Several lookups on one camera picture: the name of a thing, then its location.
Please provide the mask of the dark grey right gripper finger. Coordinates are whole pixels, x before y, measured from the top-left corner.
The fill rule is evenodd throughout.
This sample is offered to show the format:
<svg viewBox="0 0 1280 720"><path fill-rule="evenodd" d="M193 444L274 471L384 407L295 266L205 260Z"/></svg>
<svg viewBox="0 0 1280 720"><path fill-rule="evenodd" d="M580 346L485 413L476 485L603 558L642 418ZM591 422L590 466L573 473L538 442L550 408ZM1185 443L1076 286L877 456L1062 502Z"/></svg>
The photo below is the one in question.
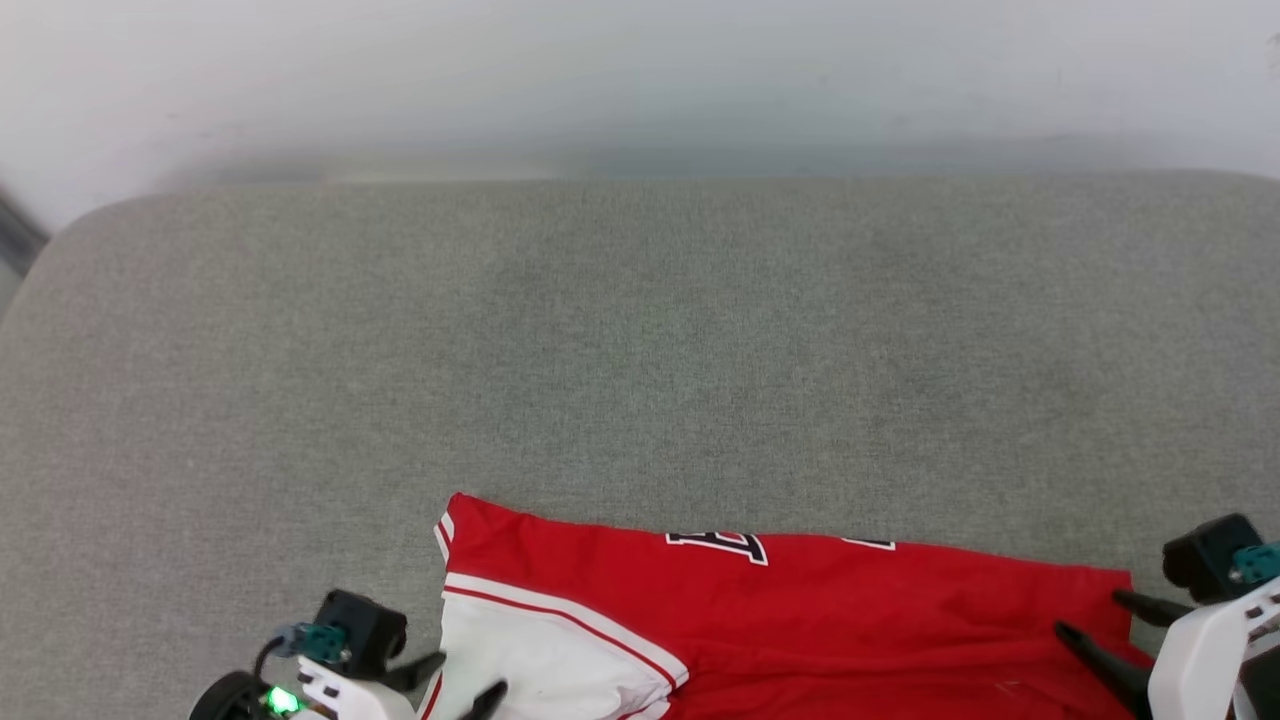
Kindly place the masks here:
<svg viewBox="0 0 1280 720"><path fill-rule="evenodd" d="M1114 602L1134 618L1152 626L1171 626L1181 618L1193 612L1193 607L1183 603L1134 591L1114 591Z"/></svg>
<svg viewBox="0 0 1280 720"><path fill-rule="evenodd" d="M1132 716L1152 716L1148 667L1108 652L1091 635L1068 623L1055 623L1055 635Z"/></svg>

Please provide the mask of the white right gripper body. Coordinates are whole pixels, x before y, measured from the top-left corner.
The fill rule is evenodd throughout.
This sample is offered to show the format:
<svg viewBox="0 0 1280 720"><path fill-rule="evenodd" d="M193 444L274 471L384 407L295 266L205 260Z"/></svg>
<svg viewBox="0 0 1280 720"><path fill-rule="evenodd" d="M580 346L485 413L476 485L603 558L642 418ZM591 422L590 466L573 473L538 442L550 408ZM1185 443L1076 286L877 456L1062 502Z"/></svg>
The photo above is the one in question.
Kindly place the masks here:
<svg viewBox="0 0 1280 720"><path fill-rule="evenodd" d="M1225 719L1242 665L1277 629L1279 580L1224 603L1197 609L1169 629L1148 682L1153 719Z"/></svg>

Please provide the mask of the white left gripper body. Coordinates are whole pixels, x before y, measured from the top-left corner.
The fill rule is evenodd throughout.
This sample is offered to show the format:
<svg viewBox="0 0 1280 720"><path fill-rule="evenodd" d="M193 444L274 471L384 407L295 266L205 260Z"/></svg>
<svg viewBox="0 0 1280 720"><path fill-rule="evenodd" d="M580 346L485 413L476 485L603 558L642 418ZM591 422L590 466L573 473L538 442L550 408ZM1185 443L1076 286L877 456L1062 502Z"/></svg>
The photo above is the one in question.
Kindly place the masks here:
<svg viewBox="0 0 1280 720"><path fill-rule="evenodd" d="M262 692L266 719L417 719L410 701L381 680L358 680L300 656L302 689L293 693L279 685Z"/></svg>

